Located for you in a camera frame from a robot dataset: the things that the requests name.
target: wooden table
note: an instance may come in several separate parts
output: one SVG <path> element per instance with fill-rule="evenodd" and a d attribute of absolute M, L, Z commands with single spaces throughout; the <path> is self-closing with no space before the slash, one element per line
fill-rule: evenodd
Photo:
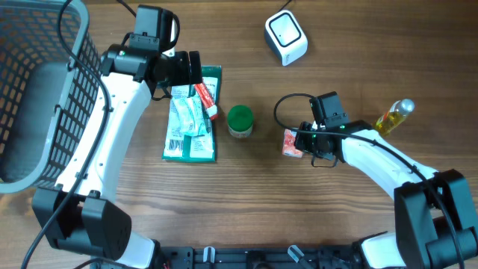
<path fill-rule="evenodd" d="M 120 43 L 134 18 L 112 1 L 90 0 L 90 33 L 100 52 Z M 390 197 L 346 164 L 312 168 L 281 154 L 284 130 L 273 106 L 288 93 L 337 91 L 352 120 L 376 120 L 398 99 L 416 111 L 388 142 L 420 163 L 456 168 L 478 191 L 478 4 L 471 1 L 306 1 L 294 12 L 307 54 L 282 67 L 264 41 L 264 23 L 282 1 L 161 1 L 178 14 L 178 50 L 199 50 L 203 64 L 223 66 L 216 121 L 217 162 L 161 160 L 168 101 L 152 102 L 131 139 L 117 205 L 136 231 L 164 246 L 286 247 L 349 244 L 394 231 Z M 225 114 L 248 105 L 250 138 L 229 135 Z M 298 126 L 312 120 L 304 98 L 279 116 Z M 40 230 L 33 191 L 0 199 L 0 268 L 18 268 Z M 72 268 L 87 257 L 42 241 L 31 268 Z M 478 259 L 467 262 L 478 268 Z"/>

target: oil bottle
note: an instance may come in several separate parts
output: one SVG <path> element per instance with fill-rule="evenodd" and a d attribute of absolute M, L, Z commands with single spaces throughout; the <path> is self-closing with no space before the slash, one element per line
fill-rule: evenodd
<path fill-rule="evenodd" d="M 410 99 L 396 101 L 390 110 L 383 114 L 375 123 L 375 130 L 381 136 L 387 136 L 391 130 L 401 124 L 415 109 L 415 104 Z"/>

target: red toothpaste tube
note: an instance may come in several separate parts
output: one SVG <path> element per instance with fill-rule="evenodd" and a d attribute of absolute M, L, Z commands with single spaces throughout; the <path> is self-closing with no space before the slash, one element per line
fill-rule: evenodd
<path fill-rule="evenodd" d="M 206 112 L 208 113 L 209 118 L 215 120 L 217 118 L 217 106 L 214 104 L 214 100 L 204 82 L 201 84 L 195 84 L 194 89 L 196 89 L 199 97 L 201 97 L 201 102 L 206 107 Z"/>

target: barcode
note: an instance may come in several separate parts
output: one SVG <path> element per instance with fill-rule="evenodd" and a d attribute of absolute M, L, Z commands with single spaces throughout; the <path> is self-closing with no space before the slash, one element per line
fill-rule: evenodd
<path fill-rule="evenodd" d="M 184 143 L 183 140 L 173 140 L 173 139 L 171 139 L 170 140 L 170 146 L 168 147 L 168 150 L 177 150 L 178 149 L 178 150 L 182 151 L 183 143 Z"/>

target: small red package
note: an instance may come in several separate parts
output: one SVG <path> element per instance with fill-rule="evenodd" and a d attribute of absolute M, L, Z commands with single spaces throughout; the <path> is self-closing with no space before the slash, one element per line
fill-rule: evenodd
<path fill-rule="evenodd" d="M 284 132 L 284 144 L 282 146 L 282 154 L 290 157 L 301 158 L 304 152 L 296 149 L 294 141 L 296 140 L 296 132 L 291 130 L 285 130 Z"/>
<path fill-rule="evenodd" d="M 211 120 L 217 119 L 217 106 L 214 104 L 211 94 L 209 93 L 206 84 L 202 82 L 201 84 L 195 84 L 194 89 L 199 94 L 202 104 L 206 107 L 206 112 Z"/>

